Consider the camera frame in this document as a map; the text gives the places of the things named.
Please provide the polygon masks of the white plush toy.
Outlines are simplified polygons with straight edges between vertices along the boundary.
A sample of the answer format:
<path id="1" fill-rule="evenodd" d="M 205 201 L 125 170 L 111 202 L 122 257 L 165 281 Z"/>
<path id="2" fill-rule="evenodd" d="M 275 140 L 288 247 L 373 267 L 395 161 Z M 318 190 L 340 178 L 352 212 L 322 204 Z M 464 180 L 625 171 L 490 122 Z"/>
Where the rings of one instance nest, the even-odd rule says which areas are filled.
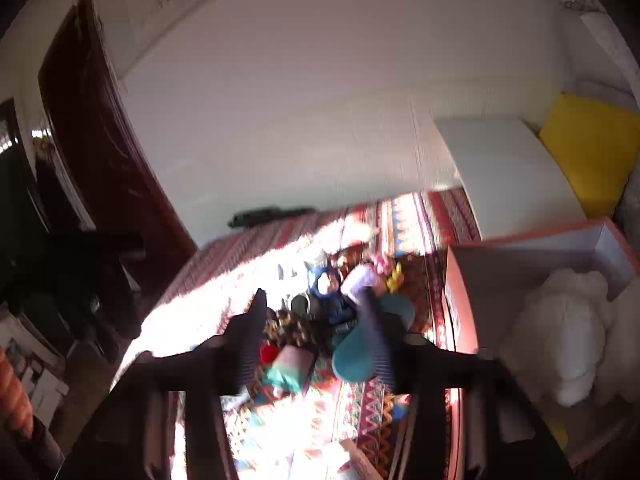
<path id="1" fill-rule="evenodd" d="M 634 280 L 612 303 L 614 320 L 606 335 L 596 378 L 596 398 L 608 404 L 616 396 L 639 400 L 639 281 Z"/>
<path id="2" fill-rule="evenodd" d="M 590 395 L 611 324 L 603 274 L 558 269 L 525 298 L 500 359 L 530 400 L 569 408 Z"/>

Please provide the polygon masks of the blue cat figurine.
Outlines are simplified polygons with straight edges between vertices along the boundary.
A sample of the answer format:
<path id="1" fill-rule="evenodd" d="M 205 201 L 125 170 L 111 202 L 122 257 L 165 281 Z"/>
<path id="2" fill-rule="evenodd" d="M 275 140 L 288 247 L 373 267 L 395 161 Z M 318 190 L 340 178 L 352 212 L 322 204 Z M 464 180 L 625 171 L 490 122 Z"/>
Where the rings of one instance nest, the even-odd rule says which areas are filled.
<path id="1" fill-rule="evenodd" d="M 357 313 L 342 292 L 342 278 L 333 266 L 307 269 L 310 326 L 326 340 L 342 340 L 357 325 Z"/>

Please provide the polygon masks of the patterned red tablecloth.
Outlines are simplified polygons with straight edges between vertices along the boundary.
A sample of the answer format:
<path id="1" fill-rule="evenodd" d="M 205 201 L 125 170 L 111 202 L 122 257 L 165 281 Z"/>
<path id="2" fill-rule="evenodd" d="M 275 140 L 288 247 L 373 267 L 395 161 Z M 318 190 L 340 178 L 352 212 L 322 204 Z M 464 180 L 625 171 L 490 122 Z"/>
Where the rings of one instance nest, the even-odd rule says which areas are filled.
<path id="1" fill-rule="evenodd" d="M 371 372 L 352 305 L 371 286 L 405 328 L 445 347 L 447 248 L 480 236 L 462 188 L 312 212 L 213 240 L 183 267 L 122 359 L 173 356 L 267 297 L 257 370 L 221 399 L 243 479 L 385 479 L 409 399 Z"/>

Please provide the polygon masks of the teal glasses case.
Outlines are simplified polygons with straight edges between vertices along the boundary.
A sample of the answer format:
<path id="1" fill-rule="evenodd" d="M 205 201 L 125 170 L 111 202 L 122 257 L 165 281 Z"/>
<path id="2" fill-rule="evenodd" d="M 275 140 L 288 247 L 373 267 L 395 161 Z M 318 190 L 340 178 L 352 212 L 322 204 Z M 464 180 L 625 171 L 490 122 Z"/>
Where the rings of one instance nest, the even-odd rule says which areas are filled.
<path id="1" fill-rule="evenodd" d="M 411 327 L 416 309 L 409 298 L 398 294 L 384 294 L 378 300 L 385 314 L 398 318 L 405 330 Z M 332 370 L 335 377 L 351 384 L 367 382 L 375 376 L 370 344 L 360 325 L 353 328 L 336 346 L 332 356 Z"/>

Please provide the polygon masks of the pink storage box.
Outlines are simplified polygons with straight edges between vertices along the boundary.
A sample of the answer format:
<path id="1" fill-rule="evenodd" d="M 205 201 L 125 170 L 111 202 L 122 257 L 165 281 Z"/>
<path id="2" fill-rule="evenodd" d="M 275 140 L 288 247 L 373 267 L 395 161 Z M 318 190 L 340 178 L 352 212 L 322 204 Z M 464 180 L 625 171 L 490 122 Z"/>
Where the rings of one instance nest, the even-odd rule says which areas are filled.
<path id="1" fill-rule="evenodd" d="M 614 299 L 639 276 L 639 260 L 608 218 L 538 230 L 515 236 L 451 245 L 447 249 L 444 348 L 496 354 L 524 308 L 526 296 L 552 271 L 599 271 Z M 631 419 L 622 400 L 599 406 L 593 394 L 572 408 L 542 401 L 545 420 L 562 422 L 565 456 L 574 469 L 615 441 Z"/>

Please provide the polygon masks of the yellow flower decoration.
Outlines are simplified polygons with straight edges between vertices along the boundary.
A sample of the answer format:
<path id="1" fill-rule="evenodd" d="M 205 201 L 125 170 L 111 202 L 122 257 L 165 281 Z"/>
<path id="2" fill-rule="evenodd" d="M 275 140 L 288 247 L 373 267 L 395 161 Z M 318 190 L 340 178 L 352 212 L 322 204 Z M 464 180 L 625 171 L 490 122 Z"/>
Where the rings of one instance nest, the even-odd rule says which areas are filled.
<path id="1" fill-rule="evenodd" d="M 402 272 L 402 265 L 400 262 L 396 263 L 393 267 L 392 272 L 387 277 L 386 287 L 390 294 L 396 294 L 399 289 L 401 289 L 402 284 L 404 284 L 405 275 Z"/>

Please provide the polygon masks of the pink flower decoration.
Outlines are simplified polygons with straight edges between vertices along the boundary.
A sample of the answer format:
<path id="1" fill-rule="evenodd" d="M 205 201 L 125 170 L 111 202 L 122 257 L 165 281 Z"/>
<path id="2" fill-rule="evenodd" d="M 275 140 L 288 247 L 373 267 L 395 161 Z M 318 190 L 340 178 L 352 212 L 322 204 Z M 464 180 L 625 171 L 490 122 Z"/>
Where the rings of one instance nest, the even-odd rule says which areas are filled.
<path id="1" fill-rule="evenodd" d="M 373 254 L 370 261 L 377 274 L 389 276 L 395 267 L 394 259 L 386 254 Z"/>

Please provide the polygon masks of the purple woven flower basket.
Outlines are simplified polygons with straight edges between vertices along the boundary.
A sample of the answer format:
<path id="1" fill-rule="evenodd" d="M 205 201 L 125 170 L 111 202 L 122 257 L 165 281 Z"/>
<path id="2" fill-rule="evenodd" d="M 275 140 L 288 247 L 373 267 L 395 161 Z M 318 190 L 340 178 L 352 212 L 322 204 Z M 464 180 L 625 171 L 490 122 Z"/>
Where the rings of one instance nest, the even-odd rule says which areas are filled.
<path id="1" fill-rule="evenodd" d="M 376 272 L 371 263 L 360 263 L 347 274 L 341 284 L 341 294 L 358 304 L 358 295 L 365 288 L 372 289 L 378 297 L 387 292 L 385 278 Z"/>

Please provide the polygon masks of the pink green tube pouch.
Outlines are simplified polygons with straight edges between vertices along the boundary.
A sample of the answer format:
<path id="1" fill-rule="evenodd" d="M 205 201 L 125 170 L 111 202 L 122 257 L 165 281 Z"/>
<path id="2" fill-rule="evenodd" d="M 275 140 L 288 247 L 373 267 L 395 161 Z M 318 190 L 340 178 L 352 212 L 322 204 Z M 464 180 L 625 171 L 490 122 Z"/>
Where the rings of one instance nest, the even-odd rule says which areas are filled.
<path id="1" fill-rule="evenodd" d="M 262 382 L 289 393 L 301 393 L 314 365 L 314 354 L 306 349 L 285 346 L 265 372 Z"/>

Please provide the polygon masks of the dark metal cup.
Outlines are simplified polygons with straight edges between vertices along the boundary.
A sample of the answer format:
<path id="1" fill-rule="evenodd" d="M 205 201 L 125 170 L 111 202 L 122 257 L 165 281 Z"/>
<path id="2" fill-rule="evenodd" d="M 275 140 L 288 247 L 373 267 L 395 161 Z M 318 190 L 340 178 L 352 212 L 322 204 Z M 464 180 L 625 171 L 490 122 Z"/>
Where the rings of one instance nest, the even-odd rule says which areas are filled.
<path id="1" fill-rule="evenodd" d="M 306 292 L 297 294 L 290 299 L 290 310 L 300 318 L 306 318 L 309 313 L 310 299 Z"/>

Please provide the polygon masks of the white foam block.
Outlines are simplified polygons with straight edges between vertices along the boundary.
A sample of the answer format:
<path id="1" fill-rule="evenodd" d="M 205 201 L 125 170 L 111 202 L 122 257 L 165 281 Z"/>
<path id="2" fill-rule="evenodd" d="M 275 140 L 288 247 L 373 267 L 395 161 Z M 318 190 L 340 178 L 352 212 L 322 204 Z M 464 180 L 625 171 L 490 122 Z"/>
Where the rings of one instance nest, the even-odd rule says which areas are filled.
<path id="1" fill-rule="evenodd" d="M 560 167 L 518 118 L 437 119 L 484 240 L 583 222 Z"/>

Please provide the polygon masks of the black remote control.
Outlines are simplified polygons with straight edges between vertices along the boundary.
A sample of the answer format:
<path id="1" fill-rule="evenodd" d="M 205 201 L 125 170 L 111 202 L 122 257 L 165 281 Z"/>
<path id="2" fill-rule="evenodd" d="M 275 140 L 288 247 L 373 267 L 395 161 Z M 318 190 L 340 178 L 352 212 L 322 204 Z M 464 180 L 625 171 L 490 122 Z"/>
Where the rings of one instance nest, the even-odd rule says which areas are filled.
<path id="1" fill-rule="evenodd" d="M 304 216 L 305 214 L 313 214 L 316 211 L 317 209 L 312 207 L 286 209 L 282 209 L 280 207 L 266 207 L 251 209 L 240 211 L 235 214 L 228 221 L 228 227 L 230 229 L 253 229 L 255 226 L 262 226 L 266 223 L 287 218 L 297 218 Z"/>

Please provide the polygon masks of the dark red wooden door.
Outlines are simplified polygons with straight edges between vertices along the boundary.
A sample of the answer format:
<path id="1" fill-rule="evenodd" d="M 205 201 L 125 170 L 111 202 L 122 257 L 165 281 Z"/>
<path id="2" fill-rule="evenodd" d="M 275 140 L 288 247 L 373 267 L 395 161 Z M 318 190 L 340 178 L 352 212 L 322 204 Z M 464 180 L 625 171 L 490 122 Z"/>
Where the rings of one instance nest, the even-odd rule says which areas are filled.
<path id="1" fill-rule="evenodd" d="M 122 105 L 103 49 L 93 0 L 76 0 L 38 73 L 54 142 L 94 225 L 131 230 L 144 254 L 125 264 L 149 295 L 160 296 L 196 245 L 151 170 Z"/>

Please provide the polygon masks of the yellow pillow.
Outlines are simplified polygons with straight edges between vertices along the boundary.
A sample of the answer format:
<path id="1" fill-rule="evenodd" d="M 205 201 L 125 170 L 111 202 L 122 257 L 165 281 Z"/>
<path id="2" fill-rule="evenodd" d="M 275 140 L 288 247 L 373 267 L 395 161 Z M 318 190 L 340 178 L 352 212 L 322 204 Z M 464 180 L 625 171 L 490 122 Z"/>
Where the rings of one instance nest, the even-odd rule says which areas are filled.
<path id="1" fill-rule="evenodd" d="M 639 156 L 639 115 L 561 93 L 539 140 L 567 178 L 586 217 L 612 216 Z"/>

